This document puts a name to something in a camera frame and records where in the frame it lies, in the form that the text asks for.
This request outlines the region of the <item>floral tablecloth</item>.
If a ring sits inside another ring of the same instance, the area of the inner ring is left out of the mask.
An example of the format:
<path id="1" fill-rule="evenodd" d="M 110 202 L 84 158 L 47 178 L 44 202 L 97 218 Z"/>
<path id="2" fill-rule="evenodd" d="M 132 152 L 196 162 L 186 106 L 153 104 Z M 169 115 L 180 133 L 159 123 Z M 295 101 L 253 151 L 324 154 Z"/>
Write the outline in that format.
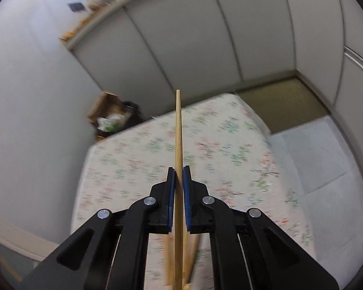
<path id="1" fill-rule="evenodd" d="M 300 189 L 277 162 L 269 129 L 239 96 L 222 94 L 182 111 L 183 163 L 193 180 L 229 207 L 258 208 L 310 255 L 311 225 Z M 71 228 L 101 209 L 125 210 L 166 179 L 174 165 L 175 114 L 168 113 L 97 142 L 76 192 Z"/>

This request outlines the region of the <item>olive floor mat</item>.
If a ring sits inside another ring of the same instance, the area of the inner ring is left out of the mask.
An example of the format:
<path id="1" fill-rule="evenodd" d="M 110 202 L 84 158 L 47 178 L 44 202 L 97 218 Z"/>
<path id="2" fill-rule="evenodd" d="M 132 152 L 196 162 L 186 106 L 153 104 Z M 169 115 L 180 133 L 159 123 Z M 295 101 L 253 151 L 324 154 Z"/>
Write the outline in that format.
<path id="1" fill-rule="evenodd" d="M 297 78 L 237 93 L 276 134 L 329 114 L 322 101 Z"/>

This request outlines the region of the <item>cardboard box with trash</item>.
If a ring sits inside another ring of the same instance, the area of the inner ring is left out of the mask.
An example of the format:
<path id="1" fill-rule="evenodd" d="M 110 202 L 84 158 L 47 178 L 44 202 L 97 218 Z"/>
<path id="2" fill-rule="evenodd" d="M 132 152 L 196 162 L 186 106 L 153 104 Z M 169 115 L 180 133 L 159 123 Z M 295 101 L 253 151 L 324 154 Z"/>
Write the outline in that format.
<path id="1" fill-rule="evenodd" d="M 95 140 L 100 141 L 120 132 L 131 116 L 116 95 L 103 92 L 91 108 L 88 121 L 94 127 Z"/>

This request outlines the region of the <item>wall outlet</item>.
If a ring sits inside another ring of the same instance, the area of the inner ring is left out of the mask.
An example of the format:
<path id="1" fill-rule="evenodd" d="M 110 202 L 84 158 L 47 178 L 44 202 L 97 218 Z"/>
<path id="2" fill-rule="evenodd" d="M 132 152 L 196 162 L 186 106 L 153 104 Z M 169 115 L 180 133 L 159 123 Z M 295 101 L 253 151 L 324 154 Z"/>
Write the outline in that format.
<path id="1" fill-rule="evenodd" d="M 68 3 L 67 5 L 73 13 L 79 13 L 86 10 L 86 7 L 81 2 Z"/>

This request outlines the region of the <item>black trash bin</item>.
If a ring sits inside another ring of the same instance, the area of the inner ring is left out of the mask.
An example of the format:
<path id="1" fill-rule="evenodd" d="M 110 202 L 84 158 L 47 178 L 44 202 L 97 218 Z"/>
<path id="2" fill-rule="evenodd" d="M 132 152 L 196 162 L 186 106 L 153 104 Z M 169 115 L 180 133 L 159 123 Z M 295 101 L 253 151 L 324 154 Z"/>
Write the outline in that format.
<path id="1" fill-rule="evenodd" d="M 135 104 L 132 101 L 124 101 L 123 105 L 125 111 L 128 113 L 128 118 L 123 126 L 124 130 L 133 126 L 137 126 L 144 122 L 144 118 L 142 116 L 139 105 Z"/>

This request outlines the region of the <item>wooden chopstick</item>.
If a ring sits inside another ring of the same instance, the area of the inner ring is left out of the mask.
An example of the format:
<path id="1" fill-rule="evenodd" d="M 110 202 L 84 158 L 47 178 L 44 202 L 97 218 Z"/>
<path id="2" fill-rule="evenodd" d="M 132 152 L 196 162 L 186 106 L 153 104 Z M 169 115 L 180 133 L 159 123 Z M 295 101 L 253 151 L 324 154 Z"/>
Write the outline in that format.
<path id="1" fill-rule="evenodd" d="M 174 289 L 181 290 L 183 289 L 183 145 L 181 90 L 176 90 L 175 170 Z"/>
<path id="2" fill-rule="evenodd" d="M 174 286 L 174 235 L 170 232 L 164 239 L 165 281 L 167 286 Z"/>
<path id="3" fill-rule="evenodd" d="M 187 288 L 187 285 L 189 284 L 190 278 L 192 276 L 200 240 L 200 234 L 190 234 L 189 232 L 185 231 L 183 236 L 183 289 Z"/>

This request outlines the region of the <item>grey kitchen cabinets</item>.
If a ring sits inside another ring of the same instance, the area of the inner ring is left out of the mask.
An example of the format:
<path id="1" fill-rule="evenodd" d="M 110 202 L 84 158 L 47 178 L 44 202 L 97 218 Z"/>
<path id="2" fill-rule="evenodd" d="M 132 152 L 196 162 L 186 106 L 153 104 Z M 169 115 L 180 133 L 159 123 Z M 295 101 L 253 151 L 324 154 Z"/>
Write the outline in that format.
<path id="1" fill-rule="evenodd" d="M 105 90 L 164 113 L 186 100 L 298 73 L 363 130 L 362 0 L 122 0 L 66 47 Z"/>

